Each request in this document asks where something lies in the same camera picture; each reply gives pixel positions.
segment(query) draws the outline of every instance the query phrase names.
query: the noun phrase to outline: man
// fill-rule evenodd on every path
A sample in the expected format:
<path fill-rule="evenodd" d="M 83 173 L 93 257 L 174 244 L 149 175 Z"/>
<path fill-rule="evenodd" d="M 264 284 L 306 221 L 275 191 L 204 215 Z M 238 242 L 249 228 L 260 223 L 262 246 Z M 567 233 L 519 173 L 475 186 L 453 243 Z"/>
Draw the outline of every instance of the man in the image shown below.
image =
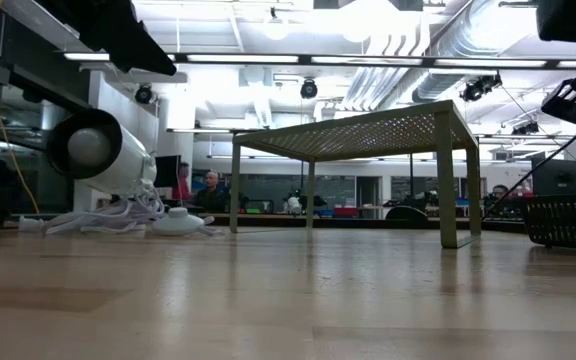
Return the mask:
<path fill-rule="evenodd" d="M 508 187 L 505 185 L 496 185 L 494 188 L 492 188 L 492 193 L 495 195 L 496 199 L 501 199 L 501 197 L 504 196 L 506 192 L 508 192 Z"/>
<path fill-rule="evenodd" d="M 225 195 L 217 189 L 219 179 L 217 174 L 210 171 L 204 177 L 206 188 L 200 190 L 195 197 L 195 205 L 204 208 L 207 212 L 226 211 Z"/>

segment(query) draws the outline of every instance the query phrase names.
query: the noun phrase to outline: wooden floor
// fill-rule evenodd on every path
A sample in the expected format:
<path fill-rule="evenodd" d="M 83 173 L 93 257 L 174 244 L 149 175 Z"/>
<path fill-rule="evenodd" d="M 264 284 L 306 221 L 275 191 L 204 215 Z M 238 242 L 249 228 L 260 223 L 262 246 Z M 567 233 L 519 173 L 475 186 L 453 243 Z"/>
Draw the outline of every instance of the wooden floor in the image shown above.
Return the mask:
<path fill-rule="evenodd" d="M 0 359 L 576 359 L 576 251 L 244 231 L 0 234 Z"/>

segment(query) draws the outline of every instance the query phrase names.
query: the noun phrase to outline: red object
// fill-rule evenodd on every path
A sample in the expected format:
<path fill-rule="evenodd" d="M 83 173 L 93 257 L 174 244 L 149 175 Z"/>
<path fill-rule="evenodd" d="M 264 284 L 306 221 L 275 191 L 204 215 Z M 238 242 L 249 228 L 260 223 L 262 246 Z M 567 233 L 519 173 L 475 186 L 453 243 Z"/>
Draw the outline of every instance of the red object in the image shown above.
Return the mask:
<path fill-rule="evenodd" d="M 190 193 L 190 188 L 188 188 L 186 178 L 179 178 L 179 183 L 172 189 L 172 198 L 175 200 L 181 199 L 182 201 L 192 200 L 192 194 Z"/>
<path fill-rule="evenodd" d="M 333 217 L 355 218 L 359 217 L 357 208 L 335 208 L 332 213 Z"/>

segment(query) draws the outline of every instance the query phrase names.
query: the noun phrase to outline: white cable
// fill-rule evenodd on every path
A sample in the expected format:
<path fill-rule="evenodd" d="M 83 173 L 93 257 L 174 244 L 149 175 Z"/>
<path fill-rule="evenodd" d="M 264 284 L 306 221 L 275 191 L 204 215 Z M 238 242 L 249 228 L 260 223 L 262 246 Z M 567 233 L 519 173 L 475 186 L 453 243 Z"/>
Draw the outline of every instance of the white cable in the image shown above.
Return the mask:
<path fill-rule="evenodd" d="M 68 213 L 46 223 L 46 235 L 68 230 L 120 234 L 143 230 L 146 224 L 166 216 L 164 204 L 152 186 L 147 186 L 134 200 L 123 198 L 119 205 L 93 212 Z"/>

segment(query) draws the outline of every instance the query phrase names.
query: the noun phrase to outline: person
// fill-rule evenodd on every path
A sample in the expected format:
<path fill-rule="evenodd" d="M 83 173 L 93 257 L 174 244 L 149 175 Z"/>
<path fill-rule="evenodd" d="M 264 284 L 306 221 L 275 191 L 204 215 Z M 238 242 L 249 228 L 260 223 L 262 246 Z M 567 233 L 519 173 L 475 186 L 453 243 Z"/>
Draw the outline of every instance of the person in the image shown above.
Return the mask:
<path fill-rule="evenodd" d="M 195 197 L 195 205 L 204 208 L 207 212 L 224 212 L 226 201 L 224 194 L 217 189 L 217 174 L 210 171 L 204 176 L 205 189 L 200 190 Z"/>
<path fill-rule="evenodd" d="M 506 185 L 496 185 L 494 188 L 492 188 L 492 194 L 497 200 L 501 199 L 507 192 L 508 187 Z"/>
<path fill-rule="evenodd" d="M 172 198 L 183 202 L 192 201 L 192 193 L 188 187 L 188 175 L 190 166 L 186 162 L 179 163 L 179 180 L 177 186 L 172 189 Z"/>

